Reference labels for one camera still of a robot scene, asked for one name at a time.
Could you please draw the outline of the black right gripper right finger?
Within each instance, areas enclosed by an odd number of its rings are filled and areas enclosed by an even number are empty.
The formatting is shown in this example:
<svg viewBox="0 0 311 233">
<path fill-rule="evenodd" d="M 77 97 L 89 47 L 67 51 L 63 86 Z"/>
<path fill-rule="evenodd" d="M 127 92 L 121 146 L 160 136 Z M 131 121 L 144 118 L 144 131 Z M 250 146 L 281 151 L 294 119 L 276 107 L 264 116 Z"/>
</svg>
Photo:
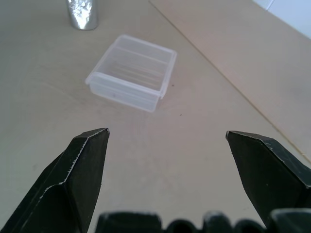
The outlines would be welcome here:
<svg viewBox="0 0 311 233">
<path fill-rule="evenodd" d="M 274 209 L 310 208 L 311 170 L 275 139 L 226 132 L 243 188 L 264 224 Z"/>
</svg>

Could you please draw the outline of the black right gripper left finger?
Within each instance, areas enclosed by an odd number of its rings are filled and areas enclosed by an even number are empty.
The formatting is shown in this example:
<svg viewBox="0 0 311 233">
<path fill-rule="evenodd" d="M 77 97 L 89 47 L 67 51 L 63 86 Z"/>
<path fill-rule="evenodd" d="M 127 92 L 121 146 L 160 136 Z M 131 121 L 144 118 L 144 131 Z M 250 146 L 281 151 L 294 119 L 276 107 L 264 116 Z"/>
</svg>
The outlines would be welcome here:
<svg viewBox="0 0 311 233">
<path fill-rule="evenodd" d="M 74 137 L 40 174 L 2 233 L 86 233 L 102 184 L 108 128 Z"/>
</svg>

